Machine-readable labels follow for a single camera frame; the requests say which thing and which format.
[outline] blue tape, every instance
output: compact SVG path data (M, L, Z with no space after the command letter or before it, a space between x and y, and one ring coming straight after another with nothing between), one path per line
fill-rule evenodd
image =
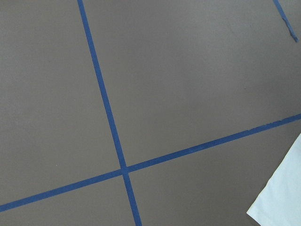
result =
M70 192L70 191L79 189L81 187L86 187L88 185L92 185L92 184L95 184L95 183L98 183L98 182L101 182L101 181L105 181L105 180L108 180L108 179L111 179L111 178L114 178L114 177L118 177L118 176L121 176L121 175L122 175L122 173L121 173L121 170L119 169L119 170L115 170L115 171L112 171L112 172L109 172L109 173L99 175L97 177L89 178L89 179L82 180L82 181L79 181L79 182L76 182L76 183L73 183L73 184L70 184L70 185L66 185L66 186L63 186L63 187L53 189L53 190L50 190L50 191L47 191L47 192L36 194L36 195L30 196L30 197L27 197L27 198L24 198L24 199L20 199L20 200L14 201L14 202L10 202L10 203L1 205L0 206L0 212L10 210L10 209L13 209L13 208L16 208L16 207L19 207L19 206L24 206L24 205L27 205L27 204L32 203L32 202L37 202L37 201L40 201L40 200L43 200L43 199L46 199L46 198L49 198L49 197L52 197L52 196L55 196L55 195Z
M135 196L134 196L131 180L130 180L130 177L128 175L126 161L125 161L123 151L122 151L122 148L121 148L121 144L120 144L117 128L116 128L116 125L115 125L115 121L114 121L114 118L113 118L113 113L112 113L112 109L111 109L111 106L110 106L107 91L106 91L106 88L105 88L105 85L104 85L103 76L102 76L101 69L100 69L100 66L99 66L99 62L98 62L95 46L94 46L94 43L93 43L90 27L89 27L89 24L88 24L88 19L87 19L87 15L86 15L86 12L85 12L85 7L84 7L83 1L78 0L78 5L79 5L79 11L80 11L81 19L82 19L82 22L83 22L83 25L84 25L84 29L85 29L85 33L86 33L86 37L87 37L87 41L88 41L88 45L89 45L89 49L90 49L90 53L91 53L91 57L92 57L92 61L93 61L97 81L98 81L98 85L99 85L99 89L100 89L100 92L102 94L104 108L105 108L105 111L106 111L106 114L107 114L107 118L108 118L108 121L109 121L110 129L111 129L111 133L112 133L112 137L113 137L113 141L114 141L114 145L115 145L115 149L116 149L116 152L117 152L117 157L118 157L118 160L119 160L123 180L124 180L124 183L125 183L125 186L126 186L128 199L129 199L129 202L130 202L130 205L131 205L134 221L135 221L136 226L142 226L141 218L140 218L140 215L139 215L139 211L138 211L136 199L135 199Z
M207 143L197 145L197 146L194 146L194 147L190 147L190 148L178 151L178 152L163 155L163 156L155 158L155 159L144 161L144 162L141 162L141 163L138 163L138 164L127 167L127 172L129 173L129 172L134 172L134 171L137 171L137 170L141 170L143 168L153 166L153 165L156 165L156 164L159 164L159 163L162 163L162 162L165 162L165 161L169 161L169 160L172 160L172 159L176 159L176 158L179 158L181 156L185 156L185 155L188 155L188 154L191 154L191 153L199 152L199 151L205 150L205 149L210 148L210 147L214 147L214 146L221 145L221 144L224 144L224 143L236 140L236 139L247 137L247 136L255 134L255 133L260 133L260 132L263 132L265 130L269 130L269 129L272 129L272 128L275 128L275 127L278 127L278 126L289 124L289 123L297 121L297 120L301 120L301 114L297 114L297 115L285 118L283 120L275 121L275 122L272 122L272 123L269 123L269 124L266 124L266 125L262 125L262 126L250 129L250 130L245 130L245 131L242 131L242 132L239 132L239 133L236 133L236 134L232 134L232 135L227 136L227 137L222 137L222 138L217 139L217 140L209 141ZM128 189L130 191L130 190L133 190L133 189L132 189L131 183L129 183L128 173L125 176L123 176L123 178L124 178L124 181L125 181L125 184L126 184L127 191L128 191ZM76 190L78 188L85 187L85 186L88 186L88 185L92 185L92 184L95 184L95 183L98 183L98 182L101 182L101 181L104 181L104 180L107 180L107 179L111 179L111 178L114 178L114 177L118 177L118 176L121 176L121 175L123 175L123 172L121 171L121 169L119 169L119 170L112 171L112 172L109 172L109 173L106 173L106 174L102 174L102 175L94 177L94 178L82 180L82 181L79 181L79 182L76 182L76 183L73 183L73 184L70 184L70 185L66 185L66 186L63 186L63 187L60 187L60 188L56 188L56 189L51 190L51 191L36 194L36 195L30 196L30 197L27 197L27 198L24 198L24 199L20 199L20 200L14 201L14 202L10 202L10 203L1 205L0 206L0 212L6 211L6 210L9 210L9 209L13 209L13 208L16 208L16 207L19 207L19 206L23 206L23 205L26 205L26 204L29 204L29 203L32 203L32 202L37 202L37 201L42 200L42 199L46 199L46 198L49 198L49 197L52 197L52 196L55 196L55 195L58 195L58 194L62 194L62 193L65 193L65 192ZM135 200L134 193L129 192L128 196L129 196L130 200Z
M283 11L283 9L282 9L279 1L278 0L273 0L273 1L274 1L275 6L277 7L277 9L278 9L278 11L279 11L282 19L284 20L284 22L285 22L285 24L286 24L286 26L287 26L287 28L288 28L288 30L289 30L292 38L295 40L295 42L298 42L299 39L298 39L297 35L295 34L295 32L293 31L293 28L292 28L289 20L287 19L287 17L285 15L285 13L284 13L284 11Z
M243 138L243 137L247 137L249 135L259 133L259 132L262 132L262 131L265 131L265 130L268 130L268 129L272 129L272 128L275 128L275 127L278 127L278 126L281 126L281 125L285 125L285 124L288 124L288 123L291 123L293 121L297 121L297 120L300 120L300 119L301 119L301 114L291 116L291 117L285 118L285 119L280 120L280 121L275 121L275 122L272 122L272 123L269 123L269 124L266 124L266 125L262 125L262 126L250 129L250 130L245 130L245 131L242 131L242 132L239 132L239 133L232 134L230 136L222 137L220 139L209 141L209 142L203 143L201 145L186 148L186 149L178 151L178 152L163 155L163 156L158 157L158 158L154 158L154 159L151 159L151 160L148 160L148 161L144 161L144 162L129 166L128 171L133 172L133 171L141 170L141 169L149 167L149 166L153 166L153 165L165 162L165 161L176 159L176 158L179 158L179 157L191 154L191 153L199 152L199 151L208 149L210 147L214 147L214 146L221 145L221 144L233 141L233 140L237 140L237 139L240 139L240 138Z

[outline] gray tile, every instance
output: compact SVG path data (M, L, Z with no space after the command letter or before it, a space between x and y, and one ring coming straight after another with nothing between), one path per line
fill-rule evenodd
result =
M128 165L301 112L272 1L84 2Z
M257 226L246 211L300 132L294 122L131 173L143 225Z
M1 213L5 226L132 226L122 177Z
M0 27L0 204L118 169L76 1L1 1Z

